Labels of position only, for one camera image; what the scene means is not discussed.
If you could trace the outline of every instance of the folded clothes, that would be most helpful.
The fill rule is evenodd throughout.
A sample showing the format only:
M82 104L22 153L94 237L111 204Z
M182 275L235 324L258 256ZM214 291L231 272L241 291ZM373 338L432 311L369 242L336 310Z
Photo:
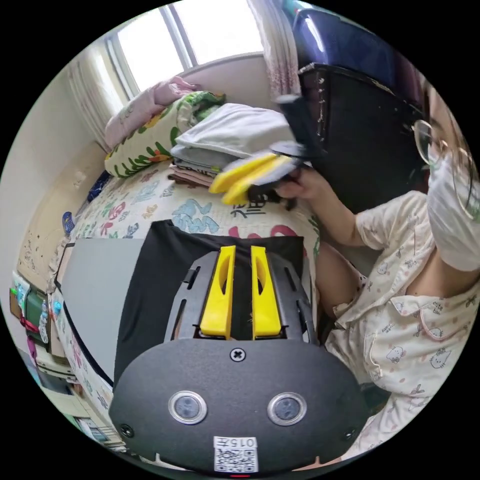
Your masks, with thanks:
M246 159L269 149L272 144L295 141L295 138L280 112L225 103L175 141L183 147L212 150Z
M187 162L200 167L202 170L211 170L217 173L238 159L236 156L221 151L188 147L179 144L170 150L170 154L172 157L178 159L180 163Z
M218 173L212 170L206 170L196 165L187 162L181 162L180 165L176 162L176 158L172 161L172 166L175 166L176 169L183 172L197 172L198 174L205 175L206 177L210 177L214 179Z
M189 188L196 188L196 187L202 187L203 189L207 188L205 185L201 185L200 183L196 183L190 180L185 180L184 178L179 178L175 173L170 173L167 176L167 178L169 180L173 180L177 185L186 185Z
M211 176L205 175L204 173L201 173L199 171L181 169L176 165L171 165L170 169L173 170L177 175L180 175L181 177L189 178L189 179L197 179L202 182L207 182L209 185L211 185L213 181L213 178Z
M169 173L167 176L169 180L185 181L191 185L198 185L206 188L210 187L212 184L213 180L206 175L202 175L201 173L174 170L172 167L170 168L171 173Z

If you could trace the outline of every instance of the hello kitty print pajamas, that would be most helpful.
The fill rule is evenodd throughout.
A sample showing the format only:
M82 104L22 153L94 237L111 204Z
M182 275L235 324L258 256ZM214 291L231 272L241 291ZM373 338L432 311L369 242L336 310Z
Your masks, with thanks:
M325 346L359 383L391 395L342 460L377 447L422 410L457 362L480 302L480 282L453 298L405 294L435 248L425 194L409 192L356 222L364 243L383 252L357 298L335 309Z

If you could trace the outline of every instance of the white face mask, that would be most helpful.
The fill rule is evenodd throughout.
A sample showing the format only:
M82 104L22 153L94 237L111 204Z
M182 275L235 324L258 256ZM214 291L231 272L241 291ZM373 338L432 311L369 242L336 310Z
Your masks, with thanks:
M429 151L430 160L436 156ZM469 180L455 182L458 196L468 198ZM480 192L480 184L473 188ZM454 269L472 272L480 269L480 223L470 219L462 209L454 187L451 157L430 167L428 180L428 217L431 232L441 259Z

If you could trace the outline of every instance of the yellow clamp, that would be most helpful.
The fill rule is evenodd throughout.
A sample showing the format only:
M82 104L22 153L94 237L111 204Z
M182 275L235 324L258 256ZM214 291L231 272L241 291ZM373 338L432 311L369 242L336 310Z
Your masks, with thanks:
M230 339L236 247L223 246L218 254L210 290L200 321L200 331L209 337Z
M261 246L251 247L251 303L253 339L278 336L282 324L267 252Z
M271 152L234 161L215 177L210 185L209 192L225 194L222 202L226 205L245 204L249 200L248 190L251 185L271 171L291 161L288 156Z

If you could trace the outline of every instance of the bedsheet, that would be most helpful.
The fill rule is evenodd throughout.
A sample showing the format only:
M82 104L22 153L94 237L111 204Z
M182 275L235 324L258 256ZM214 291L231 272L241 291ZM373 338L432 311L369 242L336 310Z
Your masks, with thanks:
M177 185L168 180L168 173L169 165L161 163L129 178L112 178L84 210L70 234L70 241L79 238L144 239L152 222L167 219L189 233L250 239L298 235L304 237L305 264L309 266L310 278L315 284L319 229L305 206L300 205L288 212L282 205L266 202L224 205L219 195L202 187ZM313 290L315 318L317 300ZM51 301L63 304L58 289L52 293ZM104 419L110 422L108 409L113 398L112 388L95 373L86 359L63 310L54 314L54 321L79 383Z

